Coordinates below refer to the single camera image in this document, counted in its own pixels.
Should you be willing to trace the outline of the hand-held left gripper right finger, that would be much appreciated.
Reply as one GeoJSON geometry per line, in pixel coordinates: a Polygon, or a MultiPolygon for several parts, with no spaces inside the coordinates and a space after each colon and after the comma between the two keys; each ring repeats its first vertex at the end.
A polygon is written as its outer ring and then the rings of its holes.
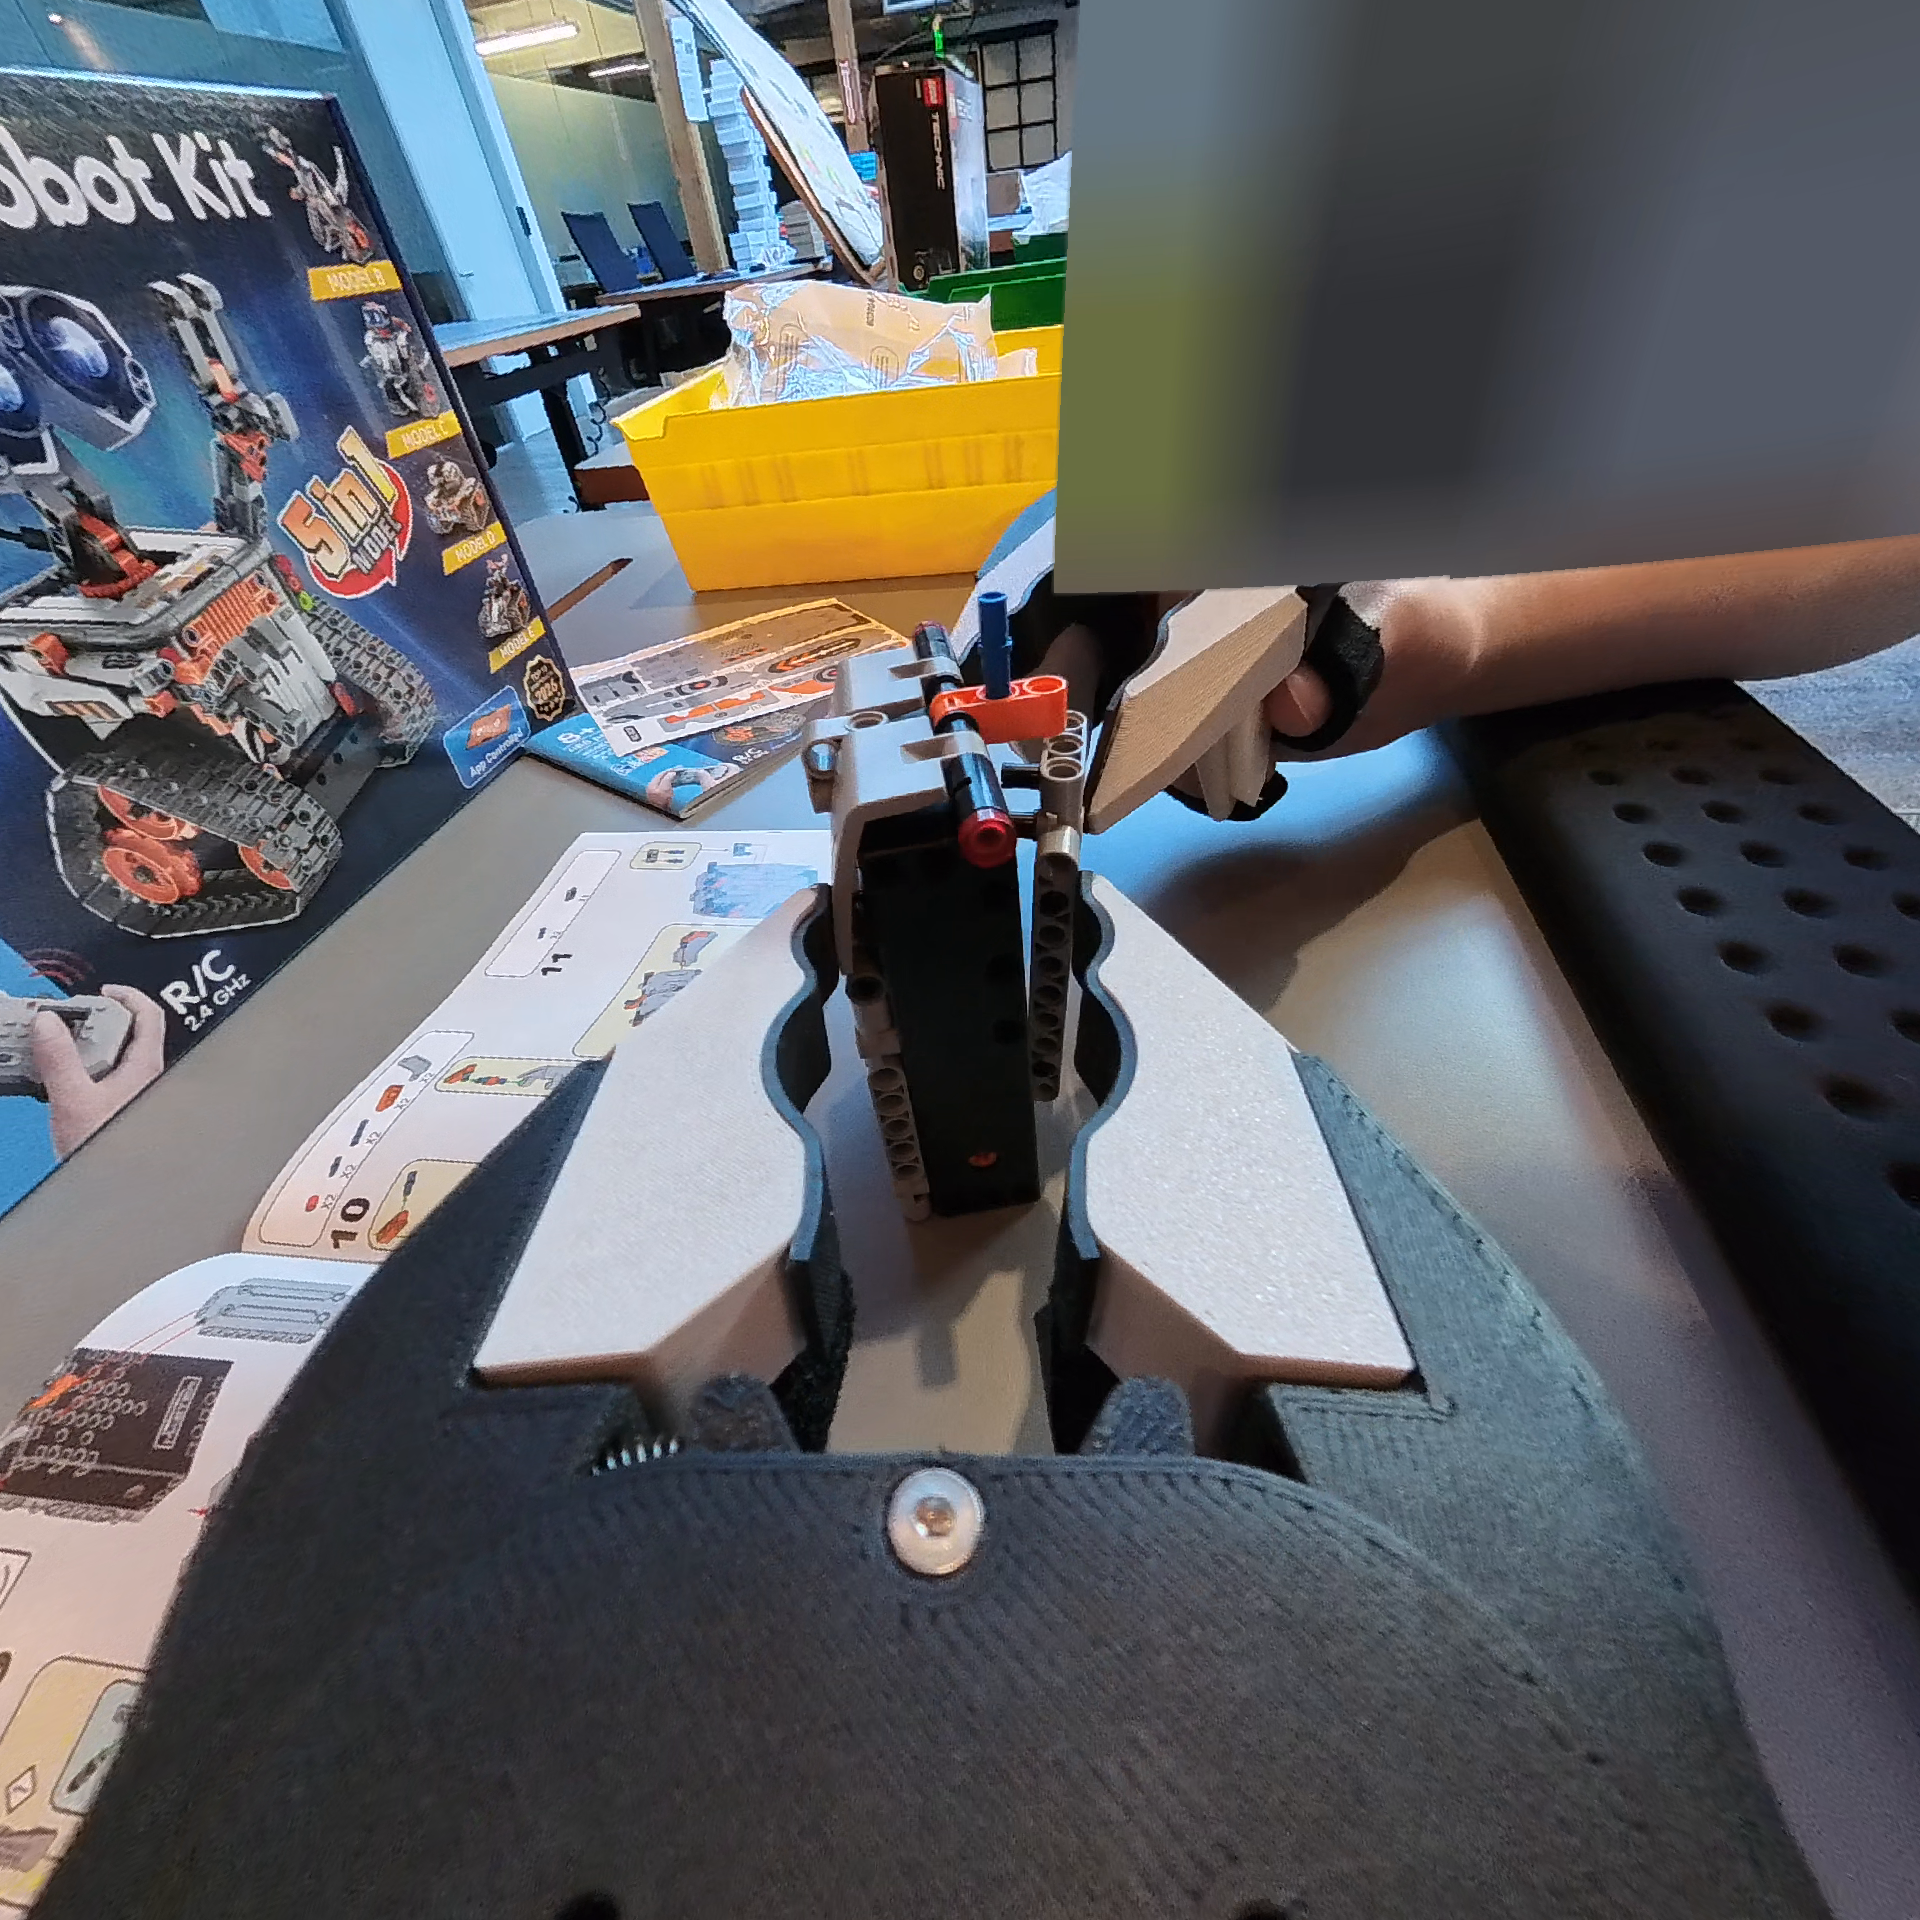
{"type": "Polygon", "coordinates": [[[1108,878],[1087,876],[1073,1143],[1043,1307],[1054,1449],[1116,1381],[1176,1384],[1206,1452],[1267,1382],[1400,1388],[1414,1356],[1291,1045],[1108,878]]]}

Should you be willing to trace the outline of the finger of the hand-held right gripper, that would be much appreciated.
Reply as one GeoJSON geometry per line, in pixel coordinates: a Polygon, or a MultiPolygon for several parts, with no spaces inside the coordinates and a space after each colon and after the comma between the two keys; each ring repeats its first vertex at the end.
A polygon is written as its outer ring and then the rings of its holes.
{"type": "Polygon", "coordinates": [[[1170,789],[1193,800],[1193,766],[1301,665],[1306,621],[1296,589],[1211,589],[1164,614],[1108,709],[1087,828],[1106,832],[1170,789]]]}
{"type": "Polygon", "coordinates": [[[1155,654],[1162,599],[1156,593],[1058,589],[1057,507],[1057,492],[1045,492],[1015,518],[989,555],[973,593],[973,636],[980,634],[984,596],[1004,595],[1015,679],[1057,674],[1068,682],[1068,707],[1100,718],[1119,687],[1155,654]]]}

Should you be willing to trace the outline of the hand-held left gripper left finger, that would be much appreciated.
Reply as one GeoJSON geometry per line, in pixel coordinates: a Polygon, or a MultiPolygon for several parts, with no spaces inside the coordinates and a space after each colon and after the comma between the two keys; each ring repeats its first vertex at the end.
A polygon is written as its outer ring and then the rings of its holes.
{"type": "Polygon", "coordinates": [[[853,1348],[823,1144],[833,914],[805,886],[613,1052],[476,1372],[625,1382],[688,1428],[720,1377],[771,1384],[823,1451],[853,1348]]]}

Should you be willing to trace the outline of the grey perforated building beam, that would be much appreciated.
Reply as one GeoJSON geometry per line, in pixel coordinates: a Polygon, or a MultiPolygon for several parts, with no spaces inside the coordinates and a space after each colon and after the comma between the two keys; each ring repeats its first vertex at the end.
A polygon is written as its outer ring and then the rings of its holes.
{"type": "Polygon", "coordinates": [[[1074,931],[1083,897],[1081,853],[1087,823],[1089,718],[1068,711],[1064,732],[1041,746],[1033,768],[1041,806],[1035,816],[1035,869],[1028,963],[1031,1091],[1038,1105],[1062,1086],[1074,977],[1074,931]]]}

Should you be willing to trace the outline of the black building block assembly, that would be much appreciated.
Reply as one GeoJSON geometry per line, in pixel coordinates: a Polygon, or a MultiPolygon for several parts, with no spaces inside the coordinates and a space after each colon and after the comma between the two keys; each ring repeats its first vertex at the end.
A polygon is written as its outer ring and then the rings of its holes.
{"type": "Polygon", "coordinates": [[[910,1220],[1041,1197],[1031,1058],[1037,766],[1066,681],[968,685],[937,622],[845,662],[805,768],[831,816],[834,948],[910,1220]]]}

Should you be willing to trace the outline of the person's right forearm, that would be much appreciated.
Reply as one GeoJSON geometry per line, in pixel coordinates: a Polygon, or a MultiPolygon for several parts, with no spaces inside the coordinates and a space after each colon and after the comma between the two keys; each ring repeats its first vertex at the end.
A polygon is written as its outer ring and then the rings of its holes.
{"type": "Polygon", "coordinates": [[[1380,685],[1343,740],[1367,752],[1456,716],[1862,661],[1919,631],[1919,541],[1405,581],[1378,604],[1380,685]]]}

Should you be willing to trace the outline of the open instruction booklet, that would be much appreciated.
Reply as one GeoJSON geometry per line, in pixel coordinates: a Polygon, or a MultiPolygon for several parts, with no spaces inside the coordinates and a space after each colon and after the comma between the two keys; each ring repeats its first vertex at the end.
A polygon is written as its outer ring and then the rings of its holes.
{"type": "Polygon", "coordinates": [[[111,1310],[5,1421],[5,1917],[35,1906],[85,1825],[212,1507],[375,1267],[576,1062],[829,869],[823,828],[579,836],[303,1144],[243,1249],[111,1310]]]}

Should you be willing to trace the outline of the yellow plastic bin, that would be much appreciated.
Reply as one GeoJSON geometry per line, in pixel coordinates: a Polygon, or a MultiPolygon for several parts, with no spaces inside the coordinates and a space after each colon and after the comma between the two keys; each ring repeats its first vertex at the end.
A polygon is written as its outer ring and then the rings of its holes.
{"type": "Polygon", "coordinates": [[[617,418],[691,589],[974,574],[1057,485],[1062,329],[1028,376],[717,406],[720,369],[617,418]]]}

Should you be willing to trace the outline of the green plastic bin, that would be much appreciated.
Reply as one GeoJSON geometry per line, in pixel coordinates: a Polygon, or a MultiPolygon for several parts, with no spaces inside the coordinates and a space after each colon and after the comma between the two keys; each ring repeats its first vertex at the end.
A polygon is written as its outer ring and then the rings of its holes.
{"type": "Polygon", "coordinates": [[[994,333],[1064,324],[1066,255],[1020,257],[1015,262],[933,277],[925,298],[945,305],[991,305],[994,333]]]}

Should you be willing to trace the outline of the crinkled clear plastic bag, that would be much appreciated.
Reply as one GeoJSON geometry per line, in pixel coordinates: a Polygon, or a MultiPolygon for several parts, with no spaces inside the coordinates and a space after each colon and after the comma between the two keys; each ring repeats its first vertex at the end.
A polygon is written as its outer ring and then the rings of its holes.
{"type": "Polygon", "coordinates": [[[991,301],[938,303],[780,281],[725,301],[732,345],[715,409],[1035,376],[1035,348],[996,348],[991,301]]]}

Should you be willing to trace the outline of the blue cover booklet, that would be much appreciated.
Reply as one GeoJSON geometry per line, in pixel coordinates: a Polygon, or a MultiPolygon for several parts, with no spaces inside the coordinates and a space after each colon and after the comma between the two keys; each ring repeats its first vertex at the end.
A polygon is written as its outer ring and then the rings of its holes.
{"type": "Polygon", "coordinates": [[[831,709],[849,661],[904,645],[837,599],[750,614],[581,670],[587,716],[536,732],[527,751],[687,820],[785,759],[831,709]]]}

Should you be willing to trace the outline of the tall black product box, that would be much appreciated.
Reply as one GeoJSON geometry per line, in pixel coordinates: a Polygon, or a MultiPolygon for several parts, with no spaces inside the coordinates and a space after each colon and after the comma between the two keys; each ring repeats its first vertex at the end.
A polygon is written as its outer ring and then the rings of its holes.
{"type": "Polygon", "coordinates": [[[894,61],[873,76],[878,179],[898,290],[991,264],[982,87],[956,61],[894,61]]]}

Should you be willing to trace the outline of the black perforated plastic panel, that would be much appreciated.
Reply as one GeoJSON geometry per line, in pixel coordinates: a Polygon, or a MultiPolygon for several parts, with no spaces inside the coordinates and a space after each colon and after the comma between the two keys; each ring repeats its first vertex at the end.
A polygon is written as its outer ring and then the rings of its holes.
{"type": "Polygon", "coordinates": [[[1482,820],[1919,1571],[1919,840],[1728,682],[1460,722],[1482,820]]]}

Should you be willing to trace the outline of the large leaning white board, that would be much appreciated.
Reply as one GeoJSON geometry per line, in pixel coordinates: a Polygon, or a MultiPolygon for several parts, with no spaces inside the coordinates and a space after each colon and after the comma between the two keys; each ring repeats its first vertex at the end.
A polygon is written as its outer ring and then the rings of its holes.
{"type": "Polygon", "coordinates": [[[886,287],[890,248],[882,211],[808,85],[728,3],[680,3],[678,11],[738,72],[757,130],[823,228],[831,252],[859,282],[886,287]]]}

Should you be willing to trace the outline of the stack of white boxes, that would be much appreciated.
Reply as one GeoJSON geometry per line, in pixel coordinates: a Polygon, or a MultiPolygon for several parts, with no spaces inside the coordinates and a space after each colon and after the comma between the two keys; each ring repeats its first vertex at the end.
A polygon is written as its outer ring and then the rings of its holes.
{"type": "Polygon", "coordinates": [[[782,235],[771,154],[730,61],[710,61],[707,101],[732,197],[728,246],[734,269],[742,274],[788,269],[796,257],[782,235]]]}

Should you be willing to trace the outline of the wooden office table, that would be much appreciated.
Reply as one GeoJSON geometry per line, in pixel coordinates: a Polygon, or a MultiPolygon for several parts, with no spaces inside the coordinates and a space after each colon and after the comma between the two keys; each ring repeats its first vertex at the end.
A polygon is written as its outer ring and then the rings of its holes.
{"type": "Polygon", "coordinates": [[[609,345],[617,345],[619,329],[640,316],[637,301],[614,301],[564,313],[447,322],[433,334],[440,365],[469,413],[538,396],[570,470],[589,455],[564,391],[573,378],[594,372],[609,345]]]}

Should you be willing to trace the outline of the blue robot kit box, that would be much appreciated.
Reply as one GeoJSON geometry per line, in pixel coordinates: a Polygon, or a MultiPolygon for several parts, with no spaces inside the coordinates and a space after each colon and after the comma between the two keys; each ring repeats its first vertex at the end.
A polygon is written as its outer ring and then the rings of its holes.
{"type": "Polygon", "coordinates": [[[3,82],[5,1208],[573,687],[339,104],[3,82]]]}

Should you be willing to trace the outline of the wooden post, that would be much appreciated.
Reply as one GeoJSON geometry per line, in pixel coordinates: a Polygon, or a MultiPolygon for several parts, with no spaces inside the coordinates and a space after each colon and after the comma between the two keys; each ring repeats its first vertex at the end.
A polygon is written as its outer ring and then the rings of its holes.
{"type": "Polygon", "coordinates": [[[684,214],[687,245],[703,272],[730,277],[732,255],[712,195],[709,150],[701,128],[687,111],[688,94],[667,4],[637,0],[633,11],[645,56],[651,62],[654,98],[684,214]]]}

